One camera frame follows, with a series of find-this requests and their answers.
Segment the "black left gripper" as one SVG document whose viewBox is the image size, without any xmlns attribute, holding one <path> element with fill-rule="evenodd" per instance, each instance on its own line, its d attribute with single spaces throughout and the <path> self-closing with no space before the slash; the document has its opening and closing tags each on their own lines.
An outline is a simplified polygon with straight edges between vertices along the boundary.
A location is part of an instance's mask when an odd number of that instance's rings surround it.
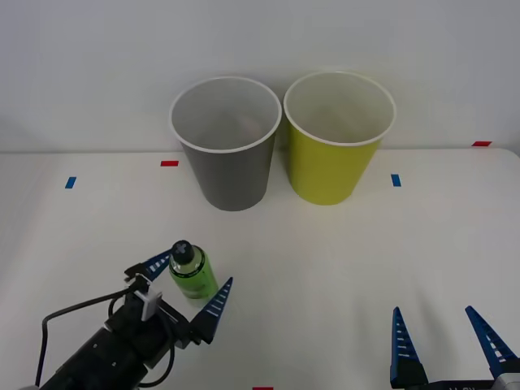
<svg viewBox="0 0 520 390">
<path fill-rule="evenodd" d="M 169 267 L 170 250 L 129 267 L 124 274 L 129 282 L 136 275 L 150 281 Z M 233 284 L 230 277 L 223 287 L 189 322 L 161 298 L 125 298 L 116 309 L 114 298 L 107 319 L 107 356 L 116 366 L 154 368 L 175 349 L 193 342 L 210 345 L 215 338 Z"/>
</svg>

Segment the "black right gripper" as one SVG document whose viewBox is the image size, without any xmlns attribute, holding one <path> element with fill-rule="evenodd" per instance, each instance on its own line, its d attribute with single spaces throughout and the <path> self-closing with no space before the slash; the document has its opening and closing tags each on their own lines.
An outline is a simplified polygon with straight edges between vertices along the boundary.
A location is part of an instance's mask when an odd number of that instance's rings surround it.
<svg viewBox="0 0 520 390">
<path fill-rule="evenodd" d="M 493 378 L 498 379 L 504 374 L 518 374 L 519 357 L 471 305 L 465 308 L 465 312 L 479 340 Z M 398 306 L 394 308 L 390 366 L 392 389 L 488 390 L 494 383 L 494 380 L 489 379 L 441 380 L 428 383 L 426 371 L 420 362 L 401 311 Z"/>
</svg>

